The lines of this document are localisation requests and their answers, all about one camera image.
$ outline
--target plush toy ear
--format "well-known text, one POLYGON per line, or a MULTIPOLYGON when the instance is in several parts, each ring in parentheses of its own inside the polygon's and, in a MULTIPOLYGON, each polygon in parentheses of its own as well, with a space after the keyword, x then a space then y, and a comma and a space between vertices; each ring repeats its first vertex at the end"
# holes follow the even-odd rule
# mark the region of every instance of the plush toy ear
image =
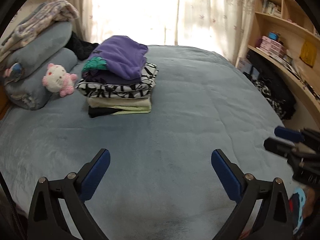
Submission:
POLYGON ((47 77, 46 77, 46 76, 44 76, 44 77, 42 78, 42 85, 43 85, 43 86, 47 86, 47 85, 48 85, 48 81, 47 81, 47 77))
POLYGON ((54 66, 54 64, 53 64, 53 63, 49 63, 48 69, 49 69, 50 67, 52 67, 52 66, 54 66))

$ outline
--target pink and white plush toy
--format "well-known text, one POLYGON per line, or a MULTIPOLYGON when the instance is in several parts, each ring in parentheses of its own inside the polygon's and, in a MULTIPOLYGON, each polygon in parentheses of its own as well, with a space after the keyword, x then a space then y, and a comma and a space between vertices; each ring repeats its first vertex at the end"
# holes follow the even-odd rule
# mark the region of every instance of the pink and white plush toy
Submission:
POLYGON ((61 97, 73 93, 75 81, 78 79, 76 74, 69 74, 63 66, 50 63, 42 84, 52 93, 58 93, 61 97))

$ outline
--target metal bolt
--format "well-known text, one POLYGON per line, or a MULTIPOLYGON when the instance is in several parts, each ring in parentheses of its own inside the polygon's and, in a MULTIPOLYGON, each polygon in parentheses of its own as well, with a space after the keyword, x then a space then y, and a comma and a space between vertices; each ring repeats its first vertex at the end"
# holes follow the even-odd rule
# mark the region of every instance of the metal bolt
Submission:
POLYGON ((40 177, 40 178, 38 179, 38 182, 39 182, 39 183, 44 183, 44 182, 45 182, 45 177, 40 177))
POLYGON ((252 174, 250 174, 250 173, 247 173, 247 174, 245 175, 245 178, 246 178, 247 180, 253 180, 253 179, 254 179, 254 176, 253 176, 252 174))
POLYGON ((282 183, 283 183, 283 181, 282 181, 282 179, 280 179, 280 178, 276 178, 276 183, 278 183, 278 184, 282 184, 282 183))
POLYGON ((74 172, 70 172, 67 176, 68 179, 74 179, 76 177, 76 174, 74 172))

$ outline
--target blue-gray bedspread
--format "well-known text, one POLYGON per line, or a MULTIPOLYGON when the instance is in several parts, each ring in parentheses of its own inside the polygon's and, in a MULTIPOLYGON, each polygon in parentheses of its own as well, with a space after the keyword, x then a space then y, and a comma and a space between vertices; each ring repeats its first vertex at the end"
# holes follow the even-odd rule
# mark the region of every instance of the blue-gray bedspread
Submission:
POLYGON ((78 91, 52 96, 37 111, 9 112, 0 169, 23 210, 40 176, 62 179, 100 148, 110 151, 111 164, 86 206, 111 240, 212 239, 235 206, 211 166, 216 148, 244 173, 281 177, 292 193, 291 169, 263 148, 281 121, 244 75, 222 56, 191 47, 149 46, 147 58, 159 69, 150 114, 90 119, 78 91))

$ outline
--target black and white patterned garment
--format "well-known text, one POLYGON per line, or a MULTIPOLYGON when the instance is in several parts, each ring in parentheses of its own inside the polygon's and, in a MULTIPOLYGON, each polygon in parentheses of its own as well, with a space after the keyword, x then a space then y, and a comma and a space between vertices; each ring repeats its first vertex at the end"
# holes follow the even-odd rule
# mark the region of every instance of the black and white patterned garment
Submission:
POLYGON ((270 89, 266 86, 266 84, 263 81, 258 80, 252 80, 252 83, 269 102, 269 104, 272 106, 273 110, 280 117, 280 119, 283 120, 283 117, 285 116, 286 112, 282 109, 280 103, 272 99, 270 89))
POLYGON ((91 98, 141 98, 148 96, 156 85, 157 65, 146 62, 141 71, 141 81, 132 85, 111 85, 86 82, 81 79, 76 89, 91 98))

